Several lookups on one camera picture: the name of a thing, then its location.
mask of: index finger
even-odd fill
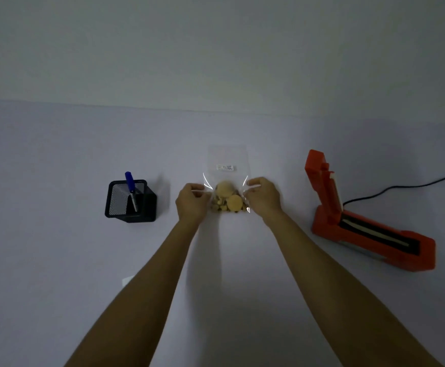
[[[192,190],[204,190],[204,188],[205,188],[204,185],[197,184],[197,183],[187,183],[183,187],[184,190],[189,190],[189,191],[192,191]]]
[[[268,183],[270,183],[270,181],[267,178],[259,177],[259,178],[253,178],[253,179],[248,180],[247,184],[248,185],[257,185],[257,184],[265,185]]]

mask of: person's left hand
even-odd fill
[[[187,183],[183,187],[175,201],[180,220],[197,225],[204,220],[212,193],[202,192],[203,190],[202,184]]]

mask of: forearm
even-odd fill
[[[440,365],[353,275],[286,214],[266,221],[324,336],[344,366]]]
[[[192,222],[175,225],[87,333],[67,367],[150,364],[197,228]]]

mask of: plastic bag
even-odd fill
[[[246,181],[251,178],[246,146],[209,146],[203,176],[205,186],[213,192],[213,211],[249,212],[243,196],[248,189]]]

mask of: hand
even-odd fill
[[[266,178],[254,178],[248,180],[247,184],[260,185],[247,190],[244,196],[250,202],[253,211],[260,215],[264,221],[282,212],[280,193],[271,181]]]
[[[181,221],[199,225],[204,220],[212,193],[201,192],[202,190],[202,184],[187,183],[180,191],[175,204]]]

